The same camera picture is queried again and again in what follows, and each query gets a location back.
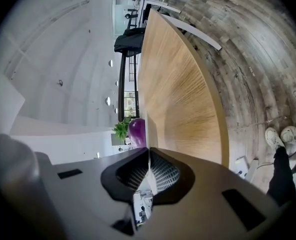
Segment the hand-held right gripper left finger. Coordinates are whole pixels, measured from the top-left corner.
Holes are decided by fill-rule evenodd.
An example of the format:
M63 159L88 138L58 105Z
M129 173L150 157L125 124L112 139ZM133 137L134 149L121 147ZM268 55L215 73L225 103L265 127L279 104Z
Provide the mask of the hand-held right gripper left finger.
M68 240L132 240L133 195L148 170L146 148L53 165L36 153L40 177Z

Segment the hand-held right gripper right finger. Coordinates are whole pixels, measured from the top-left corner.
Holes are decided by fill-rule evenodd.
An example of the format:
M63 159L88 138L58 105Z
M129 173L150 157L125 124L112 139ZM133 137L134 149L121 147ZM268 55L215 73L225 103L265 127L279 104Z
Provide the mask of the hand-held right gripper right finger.
M141 240L254 240L277 220L275 201L220 164L152 148L156 180Z

